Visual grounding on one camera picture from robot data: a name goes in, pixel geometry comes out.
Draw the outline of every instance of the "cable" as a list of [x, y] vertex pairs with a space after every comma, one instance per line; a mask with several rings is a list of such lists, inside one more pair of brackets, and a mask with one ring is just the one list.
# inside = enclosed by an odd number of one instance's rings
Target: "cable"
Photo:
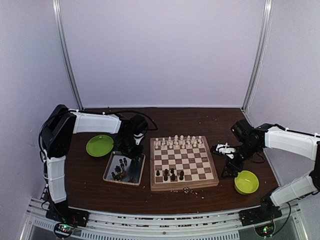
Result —
[[287, 202], [286, 204], [288, 204], [289, 206], [289, 214], [288, 214], [288, 217], [286, 218], [284, 224], [278, 229], [278, 231], [276, 231], [275, 233], [273, 233], [271, 236], [273, 237], [274, 235], [276, 235], [277, 233], [279, 233], [283, 228], [284, 226], [286, 225], [286, 223], [288, 222], [290, 216], [291, 216], [291, 205]]

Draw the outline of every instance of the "wooden table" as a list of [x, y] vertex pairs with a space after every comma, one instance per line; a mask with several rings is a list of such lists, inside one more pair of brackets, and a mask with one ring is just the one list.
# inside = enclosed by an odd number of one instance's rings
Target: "wooden table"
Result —
[[[146, 161], [140, 186], [103, 181], [110, 155], [91, 157], [86, 144], [97, 133], [78, 133], [72, 138], [65, 162], [65, 187], [70, 207], [124, 214], [189, 214], [216, 212], [259, 205], [260, 198], [278, 187], [276, 178], [266, 161], [262, 164], [247, 160], [244, 169], [255, 173], [259, 189], [249, 195], [240, 195], [233, 178], [219, 179], [218, 186], [195, 189], [192, 193], [151, 192], [150, 138], [174, 135], [204, 135], [209, 146], [218, 143], [239, 145], [230, 128], [244, 118], [236, 108], [135, 108], [150, 115], [158, 124], [158, 131], [150, 131], [142, 141]], [[108, 112], [108, 109], [93, 111]], [[226, 157], [213, 156], [218, 175]]]

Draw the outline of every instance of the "chess piece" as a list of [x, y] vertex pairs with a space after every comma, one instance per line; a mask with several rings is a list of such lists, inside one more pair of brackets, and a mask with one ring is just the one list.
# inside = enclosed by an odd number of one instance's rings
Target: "chess piece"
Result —
[[180, 180], [183, 180], [183, 179], [184, 179], [184, 175], [185, 175], [184, 171], [181, 171], [181, 172], [180, 172], [180, 177], [179, 177], [179, 179], [180, 179]]

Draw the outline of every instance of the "lavender wall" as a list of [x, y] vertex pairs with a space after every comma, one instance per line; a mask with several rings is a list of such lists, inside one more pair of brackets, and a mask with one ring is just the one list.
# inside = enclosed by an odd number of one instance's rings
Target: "lavender wall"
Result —
[[13, 240], [45, 185], [39, 129], [57, 104], [76, 107], [52, 1], [0, 1], [0, 73], [0, 239]]
[[62, 0], [85, 107], [240, 107], [265, 1]]
[[[276, 1], [261, 75], [247, 114], [255, 126], [278, 123], [320, 133], [320, 2]], [[276, 149], [268, 157], [282, 184], [310, 172], [314, 162]], [[299, 201], [310, 239], [319, 240], [320, 194]]]

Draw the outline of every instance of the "green bowl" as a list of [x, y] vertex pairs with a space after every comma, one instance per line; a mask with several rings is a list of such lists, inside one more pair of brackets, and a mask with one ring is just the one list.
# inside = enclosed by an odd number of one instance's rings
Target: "green bowl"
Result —
[[259, 188], [259, 180], [252, 172], [242, 171], [234, 179], [234, 187], [242, 195], [252, 194]]
[[102, 157], [114, 148], [114, 140], [107, 135], [98, 135], [91, 138], [86, 144], [86, 152], [93, 157]]

